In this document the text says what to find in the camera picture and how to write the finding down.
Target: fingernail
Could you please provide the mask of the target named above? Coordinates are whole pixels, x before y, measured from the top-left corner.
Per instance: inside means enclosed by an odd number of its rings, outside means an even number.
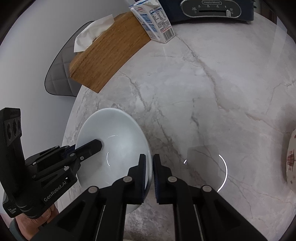
[[[42,217],[43,217],[43,218],[49,218],[49,217],[50,217],[50,210],[47,209],[47,210],[44,212],[44,214],[42,214]]]

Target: person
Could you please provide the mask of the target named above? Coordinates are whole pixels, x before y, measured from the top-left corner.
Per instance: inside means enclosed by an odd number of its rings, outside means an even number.
[[[39,231],[39,227],[49,223],[59,214],[56,206],[53,204],[42,216],[37,219],[30,219],[24,213],[16,216],[10,223],[9,230],[17,241],[27,241]]]

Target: marble table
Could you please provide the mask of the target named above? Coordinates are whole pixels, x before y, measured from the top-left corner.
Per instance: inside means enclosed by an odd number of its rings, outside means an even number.
[[[285,158],[296,126],[296,45],[264,17],[252,23],[200,21],[173,26],[167,44],[150,41],[95,93],[82,87],[63,145],[76,142],[95,111],[131,115],[152,153],[173,175],[205,183],[268,240],[277,241],[296,214]],[[64,195],[72,201],[76,184]],[[154,186],[126,216],[126,239],[174,240],[173,209],[158,205]]]

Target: barcode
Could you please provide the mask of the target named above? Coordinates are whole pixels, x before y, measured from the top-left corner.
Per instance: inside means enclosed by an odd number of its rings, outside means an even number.
[[[174,33],[171,28],[163,33],[163,36],[165,37],[166,41],[168,41],[171,37],[173,37],[173,35]]]

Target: human hand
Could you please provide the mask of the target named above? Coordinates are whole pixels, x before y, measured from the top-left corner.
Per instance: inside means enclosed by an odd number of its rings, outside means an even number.
[[[20,229],[22,235],[30,240],[38,231],[38,227],[42,224],[49,223],[55,216],[59,214],[59,211],[53,204],[49,209],[47,209],[41,217],[37,219],[30,219],[24,213],[15,217],[17,225]]]

